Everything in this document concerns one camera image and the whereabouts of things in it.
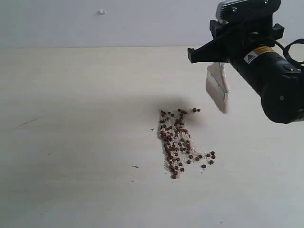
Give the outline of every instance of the table surface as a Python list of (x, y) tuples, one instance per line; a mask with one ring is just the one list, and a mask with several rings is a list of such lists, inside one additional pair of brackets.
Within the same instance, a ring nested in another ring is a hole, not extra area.
[[(269, 121), (230, 66), (220, 113), (207, 65), (187, 47), (1, 50), (0, 226), (303, 227), (303, 123)], [(192, 107), (195, 146), (217, 159), (172, 180), (151, 129)]]

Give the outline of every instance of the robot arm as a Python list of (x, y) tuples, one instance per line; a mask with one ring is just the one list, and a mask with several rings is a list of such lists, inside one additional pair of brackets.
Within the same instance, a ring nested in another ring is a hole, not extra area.
[[(304, 67), (290, 58), (276, 40), (284, 27), (273, 26), (273, 13), (280, 0), (226, 0), (218, 5), (210, 21), (213, 40), (194, 50), (188, 49), (191, 63), (230, 63), (261, 97), (266, 116), (275, 123), (304, 121)], [(284, 57), (272, 47), (279, 45)]]

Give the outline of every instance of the label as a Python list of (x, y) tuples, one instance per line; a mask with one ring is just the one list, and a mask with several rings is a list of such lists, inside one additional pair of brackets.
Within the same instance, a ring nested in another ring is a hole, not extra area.
[(267, 52), (275, 52), (271, 47), (263, 46), (250, 51), (245, 57), (244, 60), (250, 64), (253, 60), (255, 60), (260, 55), (267, 53)]

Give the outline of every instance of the black mark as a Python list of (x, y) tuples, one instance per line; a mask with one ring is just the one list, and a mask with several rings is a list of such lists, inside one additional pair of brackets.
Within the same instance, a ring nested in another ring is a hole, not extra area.
[(35, 118), (35, 119), (32, 119), (32, 120), (30, 120), (30, 121), (27, 121), (27, 122), (25, 122), (25, 123), (19, 125), (19, 127), (22, 127), (22, 126), (24, 126), (24, 125), (26, 125), (26, 124), (28, 124), (28, 123), (30, 123), (30, 122), (34, 122), (34, 121), (36, 121), (36, 120), (38, 120), (38, 119), (41, 119), (41, 118), (43, 118), (43, 117), (45, 117), (45, 116), (37, 117), (37, 118)]

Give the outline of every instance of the white wall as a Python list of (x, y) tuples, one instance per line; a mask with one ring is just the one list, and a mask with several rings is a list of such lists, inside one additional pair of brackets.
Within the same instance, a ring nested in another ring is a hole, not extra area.
[[(200, 45), (220, 0), (3, 0), (0, 47)], [(103, 16), (96, 13), (106, 11)], [(275, 22), (304, 37), (301, 0), (282, 0)]]

